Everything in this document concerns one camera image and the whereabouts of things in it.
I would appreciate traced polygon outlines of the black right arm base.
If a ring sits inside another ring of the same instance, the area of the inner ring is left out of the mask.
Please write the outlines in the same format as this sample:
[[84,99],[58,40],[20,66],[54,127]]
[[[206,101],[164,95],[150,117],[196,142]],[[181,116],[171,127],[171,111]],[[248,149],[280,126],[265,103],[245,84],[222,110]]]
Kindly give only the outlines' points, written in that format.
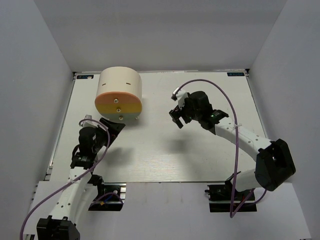
[[[231,206],[233,174],[223,183],[207,185],[204,190],[209,200],[209,211],[211,213],[228,213]],[[256,212],[257,206],[254,204],[255,195],[252,194],[238,212]]]

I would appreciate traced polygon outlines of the beige orange round organizer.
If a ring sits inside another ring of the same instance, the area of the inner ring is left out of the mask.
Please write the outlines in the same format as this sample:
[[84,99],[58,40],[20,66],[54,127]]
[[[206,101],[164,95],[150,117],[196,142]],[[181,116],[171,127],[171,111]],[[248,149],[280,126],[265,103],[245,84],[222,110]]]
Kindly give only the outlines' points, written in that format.
[[99,75],[94,105],[111,121],[137,119],[143,109],[141,76],[124,66],[104,69]]

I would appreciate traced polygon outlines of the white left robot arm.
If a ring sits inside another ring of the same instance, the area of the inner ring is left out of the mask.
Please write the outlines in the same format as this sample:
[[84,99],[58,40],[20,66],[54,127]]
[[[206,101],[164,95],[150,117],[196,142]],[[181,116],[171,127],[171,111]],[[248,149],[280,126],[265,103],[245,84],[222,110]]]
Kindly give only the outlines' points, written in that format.
[[79,122],[78,144],[71,154],[67,184],[46,197],[60,194],[48,217],[36,225],[40,240],[79,240],[80,220],[88,210],[101,210],[104,205],[122,206],[121,189],[111,189],[103,177],[94,174],[100,150],[106,151],[126,126],[105,118],[93,120],[89,116]]

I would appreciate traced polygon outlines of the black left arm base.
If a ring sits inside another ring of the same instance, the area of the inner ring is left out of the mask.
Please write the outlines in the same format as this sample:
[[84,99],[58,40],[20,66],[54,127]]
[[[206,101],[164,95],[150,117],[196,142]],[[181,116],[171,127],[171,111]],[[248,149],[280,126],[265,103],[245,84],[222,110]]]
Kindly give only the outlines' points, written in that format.
[[126,183],[105,183],[98,186],[98,194],[89,207],[91,212],[120,212],[126,197]]

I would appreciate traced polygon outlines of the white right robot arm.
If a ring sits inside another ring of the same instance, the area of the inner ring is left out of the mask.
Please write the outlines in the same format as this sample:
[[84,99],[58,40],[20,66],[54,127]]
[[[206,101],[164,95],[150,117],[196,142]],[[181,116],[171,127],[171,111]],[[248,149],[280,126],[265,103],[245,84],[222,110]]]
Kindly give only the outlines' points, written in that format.
[[253,169],[239,172],[236,177],[225,181],[229,198],[236,200],[244,191],[255,188],[272,192],[296,173],[289,146],[284,140],[273,141],[236,125],[227,113],[213,109],[203,91],[189,93],[176,89],[171,98],[177,101],[177,106],[169,114],[179,128],[197,121],[203,129],[238,145],[254,160]]

